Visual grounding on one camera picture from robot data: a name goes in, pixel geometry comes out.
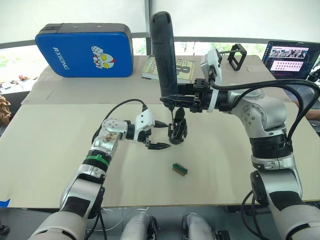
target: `book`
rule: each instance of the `book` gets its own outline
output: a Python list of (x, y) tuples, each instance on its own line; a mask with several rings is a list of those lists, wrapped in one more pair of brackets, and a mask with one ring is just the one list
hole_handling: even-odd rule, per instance
[[(189, 84), (195, 72), (195, 61), (181, 58), (175, 59), (176, 80), (178, 84)], [(159, 80), (157, 63), (154, 56), (150, 56), (142, 69), (142, 77), (145, 79)]]

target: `white wall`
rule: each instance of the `white wall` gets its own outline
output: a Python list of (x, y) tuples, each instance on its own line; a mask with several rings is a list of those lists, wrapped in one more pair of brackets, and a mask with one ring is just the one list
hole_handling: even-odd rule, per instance
[(145, 32), (145, 1), (0, 0), (0, 23), (0, 44), (32, 40), (50, 23), (123, 23)]
[(177, 37), (320, 42), (320, 0), (154, 0)]

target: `green object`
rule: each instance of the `green object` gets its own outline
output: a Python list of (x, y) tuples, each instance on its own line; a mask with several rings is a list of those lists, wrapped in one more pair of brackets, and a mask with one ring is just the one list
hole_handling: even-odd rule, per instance
[(102, 163), (104, 163), (105, 165), (107, 165), (109, 167), (109, 162), (106, 161), (101, 154), (98, 154), (98, 155), (95, 155), (95, 156), (86, 156), (85, 158), (86, 160), (89, 160), (89, 159), (93, 159), (93, 160), (97, 160), (97, 161), (100, 161)]
[(179, 163), (173, 164), (172, 167), (174, 169), (177, 169), (178, 171), (182, 172), (183, 174), (187, 174), (188, 173), (188, 169), (186, 169), (185, 167), (181, 166)]

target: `black cable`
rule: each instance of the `black cable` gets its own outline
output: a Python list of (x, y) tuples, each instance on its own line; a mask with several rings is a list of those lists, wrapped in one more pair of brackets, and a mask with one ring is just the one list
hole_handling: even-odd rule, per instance
[(84, 240), (88, 240), (90, 238), (90, 236), (92, 235), (92, 233), (95, 231), (96, 229), (96, 226), (98, 224), (98, 221), (99, 221), (99, 215), (96, 216), (95, 218), (95, 222), (94, 222), (94, 225), (93, 227), (91, 228), (90, 232), (84, 237)]
[(258, 224), (258, 220), (257, 220), (257, 214), (256, 214), (256, 209), (255, 209), (255, 197), (252, 196), (252, 201), (251, 201), (251, 214), (252, 214), (252, 217), (253, 217), (253, 222), (254, 222), (254, 225), (255, 225), (255, 228), (256, 228), (256, 231), (259, 235), (259, 238), (261, 240), (268, 240), (268, 238), (264, 237), (264, 235), (262, 234), (261, 232), (261, 229), (259, 227), (259, 224)]
[(304, 80), (304, 79), (278, 79), (273, 81), (262, 81), (262, 82), (255, 82), (255, 83), (247, 83), (247, 84), (240, 84), (240, 85), (231, 85), (231, 86), (220, 86), (216, 85), (212, 79), (209, 81), (210, 85), (217, 90), (220, 91), (233, 91), (233, 90), (243, 90), (243, 89), (251, 89), (251, 88), (266, 88), (266, 87), (278, 87), (283, 85), (304, 85), (310, 87), (314, 90), (314, 95), (311, 102), (301, 111), (301, 113), (297, 116), (294, 123), (292, 124), (290, 131), (287, 136), (288, 143), (291, 142), (292, 135), (301, 121), (301, 119), (307, 114), (307, 112), (311, 109), (311, 107), (317, 101), (320, 95), (320, 88), (313, 82)]
[(102, 217), (101, 211), (98, 212), (98, 215), (99, 215), (100, 222), (101, 222), (101, 227), (102, 227), (102, 231), (103, 231), (104, 240), (108, 240), (107, 239), (106, 228), (105, 228), (105, 223), (104, 223), (104, 218)]
[[(301, 95), (299, 92), (297, 92), (294, 88), (290, 87), (290, 86), (287, 86), (287, 85), (278, 85), (276, 86), (277, 88), (281, 88), (281, 89), (285, 89), (285, 90), (288, 90), (289, 92), (291, 92), (295, 97), (296, 99), (298, 100), (298, 103), (299, 103), (299, 110), (298, 110), (298, 113), (297, 113), (297, 117), (298, 115), (302, 112), (302, 110), (304, 109), (304, 100), (302, 99)], [(260, 89), (260, 87), (253, 87), (253, 88), (250, 88), (248, 89), (247, 91), (244, 91), (239, 97), (237, 97), (237, 99), (234, 101), (233, 105), (232, 105), (232, 108), (234, 109), (238, 103), (240, 102), (240, 100), (246, 96), (248, 93), (254, 91), (254, 90), (257, 90), (257, 89)]]
[(171, 112), (172, 125), (174, 126), (174, 125), (175, 125), (174, 110), (171, 108), (171, 109), (170, 109), (170, 112)]
[[(129, 103), (129, 102), (139, 102), (139, 103), (142, 103), (142, 109), (147, 107), (147, 105), (146, 105), (142, 100), (140, 100), (140, 99), (136, 99), (136, 98), (128, 99), (128, 100), (125, 100), (125, 101), (119, 103), (119, 104), (116, 105), (114, 108), (112, 108), (112, 109), (109, 111), (109, 113), (105, 116), (105, 118), (103, 119), (103, 121), (106, 120), (106, 119), (111, 115), (111, 113), (112, 113), (114, 110), (116, 110), (118, 107), (120, 107), (120, 106), (123, 105), (123, 104)], [(100, 130), (101, 130), (101, 124), (100, 124), (99, 128), (95, 131), (95, 133), (94, 133), (94, 135), (93, 135), (93, 137), (92, 137), (92, 140), (91, 140), (91, 144), (94, 143), (94, 140), (95, 140), (96, 137), (99, 135), (99, 132), (100, 132)]]
[(252, 195), (253, 191), (251, 190), (243, 199), (242, 203), (241, 203), (241, 218), (242, 218), (242, 222), (244, 224), (244, 226), (254, 235), (256, 235), (257, 237), (259, 237), (259, 234), (254, 231), (247, 223), (246, 221), (246, 217), (245, 217), (245, 204), (246, 201), (248, 200), (248, 198)]

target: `laptop screen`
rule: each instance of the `laptop screen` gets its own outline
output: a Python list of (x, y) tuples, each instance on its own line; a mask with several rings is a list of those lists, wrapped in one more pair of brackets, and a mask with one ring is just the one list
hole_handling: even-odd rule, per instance
[(320, 43), (269, 41), (262, 62), (276, 79), (307, 79)]

